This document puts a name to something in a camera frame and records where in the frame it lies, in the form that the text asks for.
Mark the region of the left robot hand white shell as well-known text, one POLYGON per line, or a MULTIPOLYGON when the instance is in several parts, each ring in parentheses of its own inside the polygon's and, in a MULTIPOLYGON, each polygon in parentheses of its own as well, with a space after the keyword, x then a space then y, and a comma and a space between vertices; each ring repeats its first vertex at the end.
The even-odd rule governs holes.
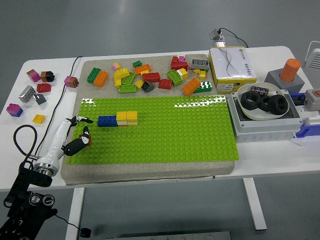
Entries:
POLYGON ((77 138, 76 140, 65 145, 70 128, 76 126, 77 122, 86 122, 92 124, 94 121, 82 116, 73 116, 72 118, 64 119, 57 127, 56 133, 47 153, 35 163, 35 171, 46 169, 55 175, 59 171, 59 160, 63 155, 72 156, 89 144, 90 132, 89 128, 85 126, 80 138, 77 138))

